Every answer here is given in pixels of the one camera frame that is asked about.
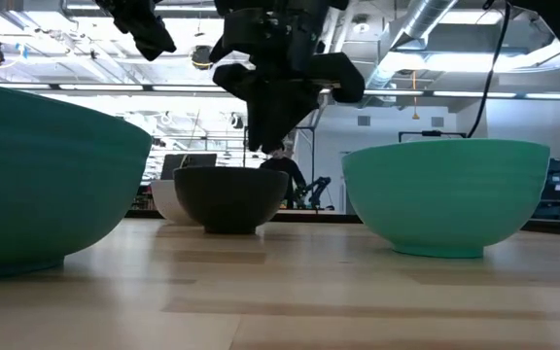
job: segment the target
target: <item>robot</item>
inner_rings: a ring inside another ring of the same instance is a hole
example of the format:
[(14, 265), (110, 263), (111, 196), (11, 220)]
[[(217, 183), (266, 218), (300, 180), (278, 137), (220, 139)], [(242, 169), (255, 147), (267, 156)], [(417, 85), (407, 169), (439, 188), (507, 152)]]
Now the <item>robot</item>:
[(297, 188), (294, 193), (294, 200), (297, 204), (297, 209), (308, 209), (305, 199), (309, 192), (312, 192), (310, 199), (308, 199), (310, 207), (313, 209), (321, 209), (321, 193), (323, 193), (331, 181), (332, 179), (329, 177), (320, 177), (308, 186)]
[[(154, 14), (161, 0), (95, 1), (114, 17), (122, 33), (131, 33), (147, 59), (176, 50), (163, 21)], [(537, 12), (560, 40), (560, 0), (506, 1)], [(487, 0), (484, 9), (494, 2)], [(329, 9), (343, 11), (348, 0), (215, 0), (215, 6), (225, 23), (224, 35), (209, 55), (211, 62), (237, 51), (249, 54), (255, 66), (221, 65), (213, 76), (214, 83), (247, 102), (251, 151), (272, 151), (319, 108), (323, 88), (330, 88), (338, 102), (362, 99), (362, 75), (344, 53), (321, 54), (319, 41)]]

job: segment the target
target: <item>computer monitor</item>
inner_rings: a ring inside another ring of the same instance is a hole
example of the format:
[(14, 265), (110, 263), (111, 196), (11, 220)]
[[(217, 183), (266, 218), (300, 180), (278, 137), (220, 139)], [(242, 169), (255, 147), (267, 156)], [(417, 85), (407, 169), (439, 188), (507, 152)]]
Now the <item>computer monitor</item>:
[(163, 159), (163, 168), (161, 170), (161, 180), (173, 180), (174, 179), (174, 169), (181, 167), (192, 167), (192, 166), (215, 166), (215, 162), (218, 158), (217, 154), (181, 154), (181, 155), (167, 155)]

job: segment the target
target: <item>dark gray bowl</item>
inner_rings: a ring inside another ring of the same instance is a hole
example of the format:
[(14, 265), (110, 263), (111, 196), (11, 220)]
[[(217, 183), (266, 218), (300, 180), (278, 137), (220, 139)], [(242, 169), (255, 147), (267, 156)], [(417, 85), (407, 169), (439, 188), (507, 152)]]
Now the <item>dark gray bowl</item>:
[(179, 202), (208, 233), (254, 233), (278, 211), (288, 184), (286, 173), (264, 169), (174, 170)]

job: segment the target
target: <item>bowl rim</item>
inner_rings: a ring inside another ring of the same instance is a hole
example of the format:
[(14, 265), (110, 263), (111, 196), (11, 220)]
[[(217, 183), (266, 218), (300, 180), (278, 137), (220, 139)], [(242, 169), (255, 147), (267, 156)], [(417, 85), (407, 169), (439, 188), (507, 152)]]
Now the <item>bowl rim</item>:
[(544, 144), (540, 144), (537, 142), (531, 141), (523, 141), (523, 140), (504, 140), (504, 139), (446, 139), (446, 140), (430, 140), (430, 141), (417, 141), (417, 142), (403, 142), (403, 143), (396, 143), (391, 145), (380, 145), (380, 146), (373, 146), (373, 147), (366, 147), (360, 150), (356, 150), (348, 155), (345, 155), (343, 158), (350, 158), (352, 155), (357, 155), (365, 152), (372, 152), (376, 150), (394, 150), (397, 148), (408, 148), (408, 147), (426, 147), (426, 145), (433, 145), (433, 144), (442, 144), (442, 143), (484, 143), (484, 144), (510, 144), (510, 145), (517, 145), (517, 146), (531, 146), (535, 147), (538, 150), (542, 149), (544, 151), (550, 152), (550, 147)]
[(105, 123), (125, 125), (124, 127), (130, 127), (131, 130), (135, 129), (136, 130), (135, 132), (140, 133), (140, 137), (144, 137), (144, 136), (151, 137), (151, 135), (146, 130), (139, 127), (138, 125), (135, 125), (131, 122), (123, 121), (123, 120), (118, 119), (118, 118), (114, 118), (113, 116), (110, 116), (106, 113), (97, 111), (95, 109), (91, 109), (89, 107), (81, 106), (81, 105), (66, 102), (66, 101), (60, 101), (58, 99), (48, 98), (48, 97), (45, 97), (45, 96), (40, 95), (40, 94), (29, 93), (29, 92), (16, 90), (16, 89), (11, 89), (11, 88), (7, 88), (7, 87), (0, 87), (0, 93), (8, 93), (8, 94), (13, 94), (13, 95), (17, 95), (17, 96), (29, 97), (29, 98), (32, 98), (34, 100), (43, 101), (45, 103), (51, 103), (53, 105), (65, 106), (66, 108), (74, 108), (74, 109), (77, 109), (79, 112), (84, 111), (84, 112), (88, 112), (88, 113), (93, 113), (94, 116), (92, 116), (92, 118), (100, 118), (103, 121), (105, 121)]

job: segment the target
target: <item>white wall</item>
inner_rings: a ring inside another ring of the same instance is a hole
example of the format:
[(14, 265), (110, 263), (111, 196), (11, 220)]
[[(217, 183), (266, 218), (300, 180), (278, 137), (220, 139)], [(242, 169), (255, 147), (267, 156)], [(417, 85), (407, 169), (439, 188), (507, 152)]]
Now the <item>white wall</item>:
[(560, 158), (560, 101), (490, 100), (487, 121), (490, 138), (545, 144)]
[[(470, 133), (473, 129), (474, 122), (476, 122), (476, 116), (478, 115), (478, 108), (480, 107), (480, 101), (474, 102), (472, 105), (464, 108), (457, 113), (457, 132)], [(487, 109), (483, 109), (483, 116), (481, 121), (474, 132), (473, 138), (487, 138), (488, 137), (488, 127), (487, 127)]]
[[(364, 148), (396, 144), (399, 131), (433, 130), (431, 117), (444, 117), (442, 131), (455, 132), (456, 115), (449, 114), (445, 107), (421, 107), (418, 109), (420, 120), (413, 120), (413, 108), (399, 111), (396, 108), (365, 108), (331, 106), (325, 110), (315, 137), (314, 176), (331, 177), (329, 185), (332, 202), (327, 193), (321, 195), (323, 207), (333, 204), (337, 210), (343, 209), (344, 186), (342, 180), (342, 154)], [(371, 116), (371, 126), (357, 126), (357, 116)], [(310, 141), (310, 132), (305, 131)], [(312, 174), (310, 145), (303, 137), (297, 137), (297, 149), (294, 160), (299, 165), (303, 176), (310, 182)]]

